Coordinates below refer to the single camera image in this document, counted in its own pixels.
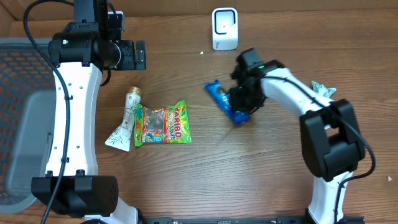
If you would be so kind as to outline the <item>mint green wipes pack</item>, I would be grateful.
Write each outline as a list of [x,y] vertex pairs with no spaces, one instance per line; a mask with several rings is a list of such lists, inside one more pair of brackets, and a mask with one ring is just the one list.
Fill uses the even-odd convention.
[[315,81],[311,81],[311,84],[313,91],[316,93],[317,96],[331,98],[331,96],[337,91],[336,88],[326,87],[325,85]]

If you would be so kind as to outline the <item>white tube with gold cap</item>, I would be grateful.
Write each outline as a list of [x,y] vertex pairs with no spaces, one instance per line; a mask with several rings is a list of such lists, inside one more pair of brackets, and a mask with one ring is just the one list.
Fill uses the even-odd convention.
[[131,86],[126,94],[122,123],[111,133],[105,144],[129,152],[134,132],[136,106],[141,101],[141,89]]

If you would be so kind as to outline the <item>green Haribo candy bag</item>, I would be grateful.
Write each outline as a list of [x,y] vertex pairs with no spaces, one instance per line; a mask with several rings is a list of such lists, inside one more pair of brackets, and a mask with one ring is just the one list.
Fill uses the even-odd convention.
[[134,128],[136,147],[152,143],[185,144],[191,141],[185,100],[156,110],[137,104]]

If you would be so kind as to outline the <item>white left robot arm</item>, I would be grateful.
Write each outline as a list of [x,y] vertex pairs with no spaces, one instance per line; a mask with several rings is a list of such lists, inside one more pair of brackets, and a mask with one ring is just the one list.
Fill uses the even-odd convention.
[[84,223],[145,222],[119,197],[117,179],[99,175],[95,151],[96,103],[112,71],[145,70],[143,41],[124,40],[124,14],[108,1],[74,1],[74,20],[40,54],[53,71],[56,106],[52,148],[32,194],[47,212]]

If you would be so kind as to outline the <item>blue Oreo cookie pack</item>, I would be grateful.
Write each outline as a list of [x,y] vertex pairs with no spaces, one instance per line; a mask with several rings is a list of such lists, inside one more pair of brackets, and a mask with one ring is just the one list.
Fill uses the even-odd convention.
[[204,88],[235,125],[240,125],[250,120],[251,117],[248,114],[232,110],[229,103],[229,94],[221,86],[219,80],[205,83]]

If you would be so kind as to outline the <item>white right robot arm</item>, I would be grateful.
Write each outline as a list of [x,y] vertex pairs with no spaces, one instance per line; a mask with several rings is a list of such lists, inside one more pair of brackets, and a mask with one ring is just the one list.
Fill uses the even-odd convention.
[[347,100],[316,94],[278,60],[262,61],[255,49],[236,58],[229,90],[234,111],[253,114],[270,98],[299,120],[302,156],[314,176],[312,201],[302,223],[363,223],[343,214],[346,185],[365,157],[358,122]]

